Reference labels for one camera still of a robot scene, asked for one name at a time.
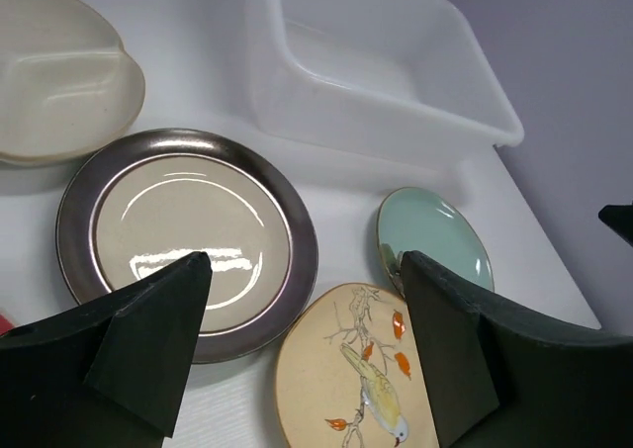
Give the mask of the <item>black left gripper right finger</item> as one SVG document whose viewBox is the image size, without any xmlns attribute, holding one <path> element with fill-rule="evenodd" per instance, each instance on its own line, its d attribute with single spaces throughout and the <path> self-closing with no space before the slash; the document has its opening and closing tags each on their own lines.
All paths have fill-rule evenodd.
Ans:
<svg viewBox="0 0 633 448">
<path fill-rule="evenodd" d="M 443 447 L 628 447 L 632 340 L 531 310 L 418 251 L 404 294 Z"/>
</svg>

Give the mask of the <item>red plate with teal flower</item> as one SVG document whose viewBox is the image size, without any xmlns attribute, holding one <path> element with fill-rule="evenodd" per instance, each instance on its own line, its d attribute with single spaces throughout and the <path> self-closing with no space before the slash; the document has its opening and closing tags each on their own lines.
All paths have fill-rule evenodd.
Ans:
<svg viewBox="0 0 633 448">
<path fill-rule="evenodd" d="M 0 334 L 3 335 L 14 328 L 14 322 L 3 311 L 0 311 Z"/>
</svg>

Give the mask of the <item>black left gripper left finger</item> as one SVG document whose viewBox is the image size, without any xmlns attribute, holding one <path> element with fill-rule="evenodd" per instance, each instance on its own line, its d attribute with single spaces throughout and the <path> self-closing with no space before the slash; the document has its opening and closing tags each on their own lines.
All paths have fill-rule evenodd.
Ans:
<svg viewBox="0 0 633 448">
<path fill-rule="evenodd" d="M 212 280 L 192 252 L 1 336 L 4 447 L 160 447 L 173 435 Z"/>
</svg>

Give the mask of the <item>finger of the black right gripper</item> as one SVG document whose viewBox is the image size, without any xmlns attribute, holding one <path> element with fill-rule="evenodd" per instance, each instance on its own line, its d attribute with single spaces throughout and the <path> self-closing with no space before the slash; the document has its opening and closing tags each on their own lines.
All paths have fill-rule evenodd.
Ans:
<svg viewBox="0 0 633 448">
<path fill-rule="evenodd" d="M 633 204 L 606 205 L 598 212 L 599 220 L 633 245 Z"/>
</svg>

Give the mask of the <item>brown rimmed cream plate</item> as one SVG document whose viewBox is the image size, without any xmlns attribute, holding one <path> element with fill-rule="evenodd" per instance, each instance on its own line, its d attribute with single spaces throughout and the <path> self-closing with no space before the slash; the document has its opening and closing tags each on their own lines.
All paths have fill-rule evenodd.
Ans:
<svg viewBox="0 0 633 448">
<path fill-rule="evenodd" d="M 60 272 L 84 304 L 203 252 L 213 271 L 194 360 L 231 360 L 286 332 L 316 282 L 310 213 L 289 180 L 246 146 L 162 129 L 93 154 L 59 204 Z"/>
</svg>

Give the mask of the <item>beige bird painted plate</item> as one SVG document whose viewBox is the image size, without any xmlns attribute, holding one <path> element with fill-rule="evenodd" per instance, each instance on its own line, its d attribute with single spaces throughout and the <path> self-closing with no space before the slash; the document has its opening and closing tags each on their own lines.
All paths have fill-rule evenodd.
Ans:
<svg viewBox="0 0 633 448">
<path fill-rule="evenodd" d="M 282 344 L 275 399 L 291 447 L 436 447 L 405 301 L 347 283 L 312 303 Z"/>
</svg>

